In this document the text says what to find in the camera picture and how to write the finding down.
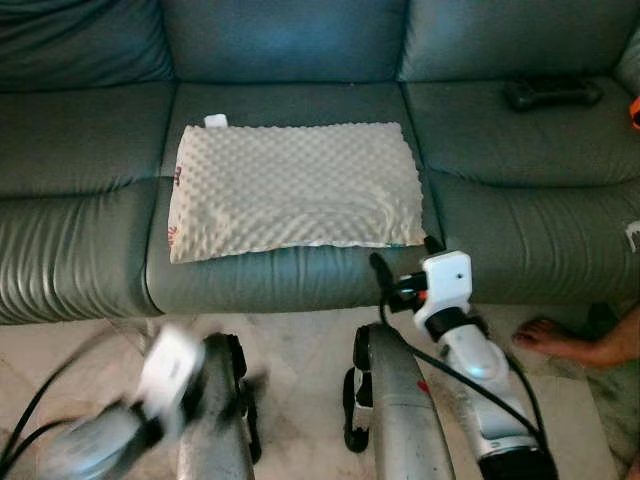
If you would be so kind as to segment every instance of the sofa armrest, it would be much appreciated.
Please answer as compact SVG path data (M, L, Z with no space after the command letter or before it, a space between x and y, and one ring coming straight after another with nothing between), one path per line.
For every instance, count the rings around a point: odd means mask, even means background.
M630 93L640 97L640 23L631 36L614 75Z

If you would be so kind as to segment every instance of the silver metal tube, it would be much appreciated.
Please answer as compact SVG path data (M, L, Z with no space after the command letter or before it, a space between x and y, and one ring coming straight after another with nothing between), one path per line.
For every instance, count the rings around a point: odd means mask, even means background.
M452 480L449 449L413 355L397 334L370 325L373 437L378 480Z
M231 350L224 335L205 341L208 374L203 414L180 442L178 480L254 480L253 463L240 415L218 428L218 415L235 390Z

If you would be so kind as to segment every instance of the marble floor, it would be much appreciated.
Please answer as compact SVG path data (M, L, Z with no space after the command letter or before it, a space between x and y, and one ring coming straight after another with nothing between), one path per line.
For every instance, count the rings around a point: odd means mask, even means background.
M538 395L550 446L562 480L615 480L638 447L638 365L589 371L514 347L510 336L530 317L544 313L576 330L588 327L586 308L481 305L494 341L517 356ZM165 322L199 337L223 331L239 336L249 373L267 370L259 400L263 456L258 480L374 479L370 447L356 455L344 447L342 379L351 366L358 326L377 320L375 308L274 315L207 314L155 319L95 320L0 327L0 444L49 372L82 341L111 326L122 333L72 367L45 395L27 431L62 416L97 413L113 399L133 393L142 366L142 341L127 324L156 330ZM411 326L410 315L393 322L415 345L433 351ZM421 365L445 429L458 479L480 479L455 421L438 372ZM30 449L12 479L35 478L40 448ZM176 478L178 446L147 454L129 480Z

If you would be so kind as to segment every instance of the black game controller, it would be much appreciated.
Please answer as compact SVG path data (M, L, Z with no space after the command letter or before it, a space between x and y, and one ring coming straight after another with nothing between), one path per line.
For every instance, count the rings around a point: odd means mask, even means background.
M578 77L538 77L509 80L503 93L509 105L518 111L540 105L593 105L602 97L602 90L591 80Z

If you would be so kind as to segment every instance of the green leather sofa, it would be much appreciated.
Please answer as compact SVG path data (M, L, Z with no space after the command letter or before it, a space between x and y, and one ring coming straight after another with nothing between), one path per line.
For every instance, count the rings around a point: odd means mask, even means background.
M171 265L185 125L396 121L425 230L474 298L637 297L640 0L21 0L0 4L0 323L373 304L371 249ZM519 114L507 78L581 74L593 107ZM422 248L382 252L397 272Z

